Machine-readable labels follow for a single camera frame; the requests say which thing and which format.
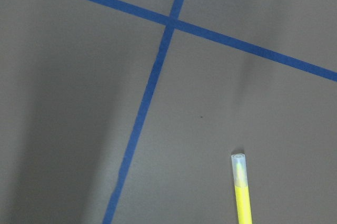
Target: gray surface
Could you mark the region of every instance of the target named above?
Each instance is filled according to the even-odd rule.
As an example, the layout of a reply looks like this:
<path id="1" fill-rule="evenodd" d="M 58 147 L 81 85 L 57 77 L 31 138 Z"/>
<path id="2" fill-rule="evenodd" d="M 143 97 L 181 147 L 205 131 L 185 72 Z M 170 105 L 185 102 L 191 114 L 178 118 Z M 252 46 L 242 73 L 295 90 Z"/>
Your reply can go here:
<path id="1" fill-rule="evenodd" d="M 168 14 L 173 0 L 123 0 Z M 0 223 L 101 223 L 163 27 L 0 0 Z M 336 0 L 185 0 L 181 19 L 337 70 Z M 335 223 L 336 83 L 176 31 L 114 223 Z"/>

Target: plastic tube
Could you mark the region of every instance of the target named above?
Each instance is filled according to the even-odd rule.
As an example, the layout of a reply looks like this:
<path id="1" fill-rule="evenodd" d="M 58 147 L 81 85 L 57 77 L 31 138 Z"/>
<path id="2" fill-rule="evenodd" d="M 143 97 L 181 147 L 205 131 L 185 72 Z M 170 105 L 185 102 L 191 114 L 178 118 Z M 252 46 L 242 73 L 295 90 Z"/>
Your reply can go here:
<path id="1" fill-rule="evenodd" d="M 239 224 L 252 224 L 245 155 L 233 154 L 232 167 Z"/>

